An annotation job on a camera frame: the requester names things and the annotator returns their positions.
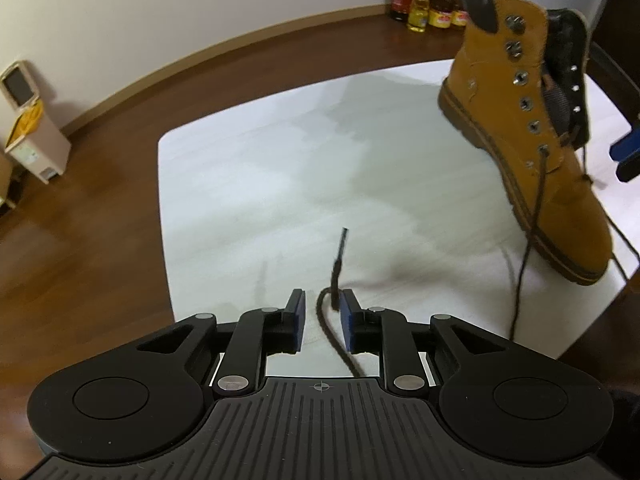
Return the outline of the tan leather boot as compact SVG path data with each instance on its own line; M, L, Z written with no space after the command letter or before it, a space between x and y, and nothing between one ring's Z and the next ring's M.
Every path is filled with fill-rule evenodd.
M529 246L567 280L591 285L612 238L576 155L590 138L586 21L528 0L463 3L469 23L438 105L494 161Z

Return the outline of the cooking oil bottles cluster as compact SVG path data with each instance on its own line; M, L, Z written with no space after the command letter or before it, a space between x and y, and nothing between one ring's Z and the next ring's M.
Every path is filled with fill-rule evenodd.
M390 0L388 16L412 32L465 29L469 19L462 0Z

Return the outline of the white pedal trash bin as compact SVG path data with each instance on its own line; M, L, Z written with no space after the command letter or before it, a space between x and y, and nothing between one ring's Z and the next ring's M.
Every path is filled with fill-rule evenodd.
M45 184L62 176L72 144L47 114L25 62L15 61L1 73L1 92L16 114L4 154Z

